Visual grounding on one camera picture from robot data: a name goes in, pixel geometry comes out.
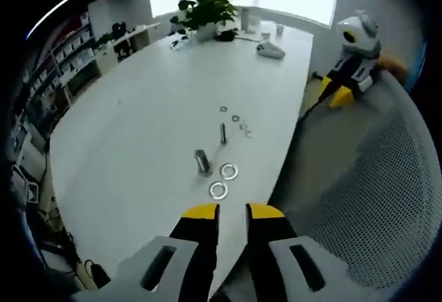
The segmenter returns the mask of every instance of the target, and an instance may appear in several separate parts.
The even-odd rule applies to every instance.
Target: white table
[[[296,126],[313,36],[286,28],[273,42],[284,60],[257,56],[256,43],[206,42],[171,50],[167,37],[97,80],[51,136],[52,181],[66,229],[82,259],[110,277],[154,236],[168,236],[183,211],[214,202],[221,164],[239,168],[220,201],[218,266],[211,295],[247,242],[245,205],[267,202]],[[228,111],[220,112],[226,106]],[[252,131],[246,138],[232,115]],[[220,146],[220,123],[228,144]],[[204,149],[214,174],[197,173]]]

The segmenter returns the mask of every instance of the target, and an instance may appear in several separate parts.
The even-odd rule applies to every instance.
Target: floor
[[[72,103],[75,105],[75,102],[78,100],[78,98],[87,91],[89,87],[91,87],[96,79],[92,79],[86,84],[82,86],[81,89],[78,90],[78,92],[75,94],[75,96],[72,97]],[[318,79],[311,79],[307,82],[307,86],[305,89],[305,95],[304,99],[301,104],[301,110],[300,115],[304,114],[304,112],[311,107],[316,100],[318,99],[320,93],[320,80]],[[41,200],[39,203],[39,206],[44,211],[48,212],[48,215],[50,217],[59,216],[58,208],[57,208],[57,202],[55,200],[54,190],[52,187],[52,173],[50,170],[50,163],[48,159],[48,168],[47,172],[43,181],[43,188],[41,192]],[[58,220],[52,220],[50,223],[54,229],[60,229],[62,227],[62,222]],[[78,277],[84,284],[84,286],[89,290],[97,289],[95,284],[93,283],[92,279],[87,275],[87,272],[85,271],[84,264],[79,264],[77,268]],[[247,290],[251,289],[250,282],[248,280],[245,281],[246,287],[241,287],[241,282],[238,282],[239,285],[236,284],[236,289],[240,290],[240,294],[244,296],[244,293],[247,292]]]

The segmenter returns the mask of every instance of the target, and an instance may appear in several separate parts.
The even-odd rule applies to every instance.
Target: small washer
[[[222,187],[224,191],[221,195],[215,194],[215,188],[216,187]],[[229,193],[229,189],[227,188],[227,185],[223,183],[222,181],[215,181],[212,183],[209,187],[209,194],[214,200],[222,200],[226,198],[227,194]]]
[[[226,169],[233,169],[233,174],[228,175],[226,173]],[[221,166],[220,174],[221,174],[222,178],[226,181],[233,180],[234,178],[236,178],[238,176],[238,167],[235,164],[231,164],[229,162],[229,163]]]

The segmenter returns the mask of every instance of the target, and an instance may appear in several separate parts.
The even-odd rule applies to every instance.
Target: potted plant
[[[173,17],[171,23],[181,26],[178,32],[185,35],[196,31],[198,41],[206,41],[216,36],[218,22],[234,21],[236,7],[230,0],[181,0],[178,8],[184,11],[184,19]]]

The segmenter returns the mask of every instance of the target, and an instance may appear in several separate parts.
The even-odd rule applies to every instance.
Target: gray mesh chair
[[[356,282],[390,295],[411,276],[436,237],[442,219],[441,171],[423,118],[389,73],[355,105],[380,118],[358,140],[351,164],[311,204],[283,207],[297,233],[343,259]],[[301,138],[324,124],[326,111],[324,105],[312,112]]]

